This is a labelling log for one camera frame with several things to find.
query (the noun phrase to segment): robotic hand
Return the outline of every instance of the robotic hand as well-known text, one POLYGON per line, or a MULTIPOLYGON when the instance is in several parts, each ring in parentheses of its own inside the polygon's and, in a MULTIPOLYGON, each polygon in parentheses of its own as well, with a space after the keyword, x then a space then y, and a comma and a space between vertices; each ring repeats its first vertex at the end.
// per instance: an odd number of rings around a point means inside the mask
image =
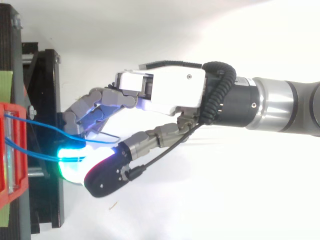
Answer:
POLYGON ((84 137, 99 133, 123 108, 174 116, 177 124, 138 132, 120 142, 83 175, 94 197, 104 197, 140 176, 201 125, 246 127, 280 133, 320 136, 320 83, 237 77, 221 62, 204 65, 160 61, 116 74, 114 84, 94 88, 63 113, 64 131, 84 137), (155 147, 169 147, 149 163, 129 163, 155 147))

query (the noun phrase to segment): red plastic crate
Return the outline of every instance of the red plastic crate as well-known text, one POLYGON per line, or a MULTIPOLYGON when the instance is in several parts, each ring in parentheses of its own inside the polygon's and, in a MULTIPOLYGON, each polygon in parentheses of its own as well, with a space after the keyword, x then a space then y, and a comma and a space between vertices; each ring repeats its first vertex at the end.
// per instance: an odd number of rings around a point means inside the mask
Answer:
MULTIPOLYGON (((22 119, 26 118, 26 110, 20 105, 0 102, 0 209, 14 199, 21 196, 28 188, 28 160, 27 155, 14 150, 14 180, 13 192, 9 194, 7 169, 5 165, 5 112, 22 119)), ((21 148, 27 149, 26 123, 12 120, 13 141, 21 148)))

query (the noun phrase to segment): blue light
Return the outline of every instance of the blue light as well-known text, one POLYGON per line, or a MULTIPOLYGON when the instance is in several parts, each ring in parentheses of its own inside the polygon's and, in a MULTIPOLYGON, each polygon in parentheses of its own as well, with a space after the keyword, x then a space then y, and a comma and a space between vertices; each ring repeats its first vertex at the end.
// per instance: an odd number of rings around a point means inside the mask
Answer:
POLYGON ((86 157, 93 151, 90 145, 86 145, 83 148, 61 148, 58 150, 58 158, 79 158, 86 157))
POLYGON ((99 147, 93 149, 87 145, 80 149, 60 149, 59 157, 66 157, 69 154, 73 154, 73 157, 85 157, 79 162, 62 162, 58 163, 59 171, 61 175, 69 182, 76 184, 84 184, 87 173, 98 163, 115 154, 115 152, 109 147, 99 147))

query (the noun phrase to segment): white background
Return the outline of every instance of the white background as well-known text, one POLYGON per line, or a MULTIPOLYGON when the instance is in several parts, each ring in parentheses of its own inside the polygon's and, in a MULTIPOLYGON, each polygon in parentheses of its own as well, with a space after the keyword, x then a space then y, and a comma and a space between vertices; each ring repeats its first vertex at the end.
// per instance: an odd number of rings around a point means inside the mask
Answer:
MULTIPOLYGON (((21 13, 24 41, 61 55, 62 110, 117 71, 158 60, 222 61, 244 77, 320 80, 318 0, 5 2, 21 13)), ((174 121, 128 110, 105 131, 127 137, 174 121)), ((110 196, 95 199, 66 182, 64 225, 44 224, 32 239, 320 239, 318 146, 311 136, 202 127, 110 196)))

